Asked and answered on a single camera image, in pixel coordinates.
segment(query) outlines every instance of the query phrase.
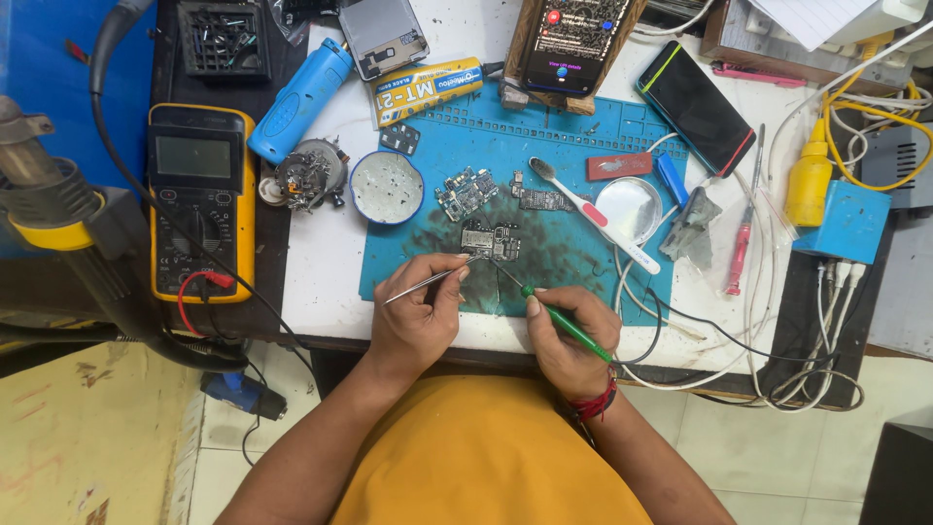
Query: blue box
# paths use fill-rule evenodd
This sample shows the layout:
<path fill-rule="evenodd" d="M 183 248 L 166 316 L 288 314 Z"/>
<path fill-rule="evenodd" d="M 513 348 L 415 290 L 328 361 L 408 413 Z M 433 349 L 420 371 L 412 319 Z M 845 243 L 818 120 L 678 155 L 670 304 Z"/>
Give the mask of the blue box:
<path fill-rule="evenodd" d="M 890 195 L 832 180 L 826 193 L 823 224 L 798 228 L 801 238 L 794 241 L 794 249 L 872 264 L 890 209 Z"/>

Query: human hand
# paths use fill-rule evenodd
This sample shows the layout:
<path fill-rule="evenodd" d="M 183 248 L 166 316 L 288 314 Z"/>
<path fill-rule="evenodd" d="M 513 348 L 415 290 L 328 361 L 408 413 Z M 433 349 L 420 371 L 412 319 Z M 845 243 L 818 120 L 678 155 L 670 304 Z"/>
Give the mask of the human hand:
<path fill-rule="evenodd" d="M 438 360 L 460 330 L 458 310 L 464 302 L 460 282 L 469 275 L 468 254 L 416 255 L 403 263 L 372 292 L 372 344 L 367 356 L 375 360 L 383 379 L 411 383 Z M 440 283 L 399 297 L 391 297 L 419 282 L 454 270 Z"/>
<path fill-rule="evenodd" d="M 606 391 L 606 362 L 563 329 L 553 325 L 547 308 L 555 305 L 574 314 L 577 326 L 612 354 L 619 345 L 622 320 L 592 292 L 581 286 L 535 289 L 525 300 L 528 335 L 537 362 L 548 380 L 568 401 L 589 401 Z"/>

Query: yellow dropper bottle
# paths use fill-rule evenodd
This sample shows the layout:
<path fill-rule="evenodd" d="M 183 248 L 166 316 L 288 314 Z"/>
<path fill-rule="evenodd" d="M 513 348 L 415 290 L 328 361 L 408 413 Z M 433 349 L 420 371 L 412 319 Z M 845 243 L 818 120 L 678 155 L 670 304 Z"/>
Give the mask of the yellow dropper bottle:
<path fill-rule="evenodd" d="M 826 157 L 825 124 L 818 119 L 810 140 L 803 145 L 801 158 L 790 169 L 784 213 L 795 226 L 819 226 L 823 223 L 826 189 L 832 177 L 832 164 Z"/>

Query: white toothbrush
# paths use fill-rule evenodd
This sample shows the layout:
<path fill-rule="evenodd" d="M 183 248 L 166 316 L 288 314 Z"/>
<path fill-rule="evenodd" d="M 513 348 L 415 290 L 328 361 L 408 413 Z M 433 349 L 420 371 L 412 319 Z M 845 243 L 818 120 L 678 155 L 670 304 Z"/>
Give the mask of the white toothbrush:
<path fill-rule="evenodd" d="M 584 201 L 583 199 L 577 197 L 573 192 L 568 190 L 560 180 L 557 180 L 557 172 L 554 170 L 554 167 L 550 164 L 538 159 L 537 157 L 532 157 L 528 160 L 528 165 L 531 166 L 531 169 L 535 170 L 535 173 L 539 174 L 541 178 L 547 180 L 551 184 L 557 187 L 558 190 L 564 193 L 570 202 L 574 203 L 574 206 L 583 214 L 583 217 L 586 217 L 589 222 L 592 222 L 592 225 L 599 228 L 601 232 L 606 234 L 612 242 L 616 243 L 622 251 L 629 254 L 629 257 L 633 261 L 638 263 L 639 266 L 645 268 L 645 270 L 652 274 L 653 276 L 657 275 L 661 271 L 661 267 L 658 263 L 648 257 L 648 255 L 638 247 L 628 235 L 624 234 L 617 225 L 610 224 L 609 220 L 605 215 L 600 213 L 596 206 Z"/>

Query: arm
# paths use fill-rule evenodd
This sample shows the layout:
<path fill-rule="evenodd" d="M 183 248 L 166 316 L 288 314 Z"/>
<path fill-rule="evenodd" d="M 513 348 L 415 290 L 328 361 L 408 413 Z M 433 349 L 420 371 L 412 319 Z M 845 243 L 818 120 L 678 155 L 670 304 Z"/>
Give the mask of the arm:
<path fill-rule="evenodd" d="M 350 375 L 257 461 L 218 525 L 325 523 L 373 425 L 451 344 L 459 329 L 466 257 L 419 255 L 373 291 L 372 344 Z M 383 306 L 444 270 L 439 286 Z"/>
<path fill-rule="evenodd" d="M 619 316 L 579 286 L 536 290 L 526 302 L 528 334 L 544 375 L 568 401 L 599 397 L 607 387 L 606 363 L 567 333 L 558 333 L 541 302 L 572 311 L 577 325 L 609 353 L 619 345 Z M 604 419 L 596 416 L 586 424 L 599 455 L 625 480 L 655 525 L 735 525 L 713 491 L 620 391 Z"/>

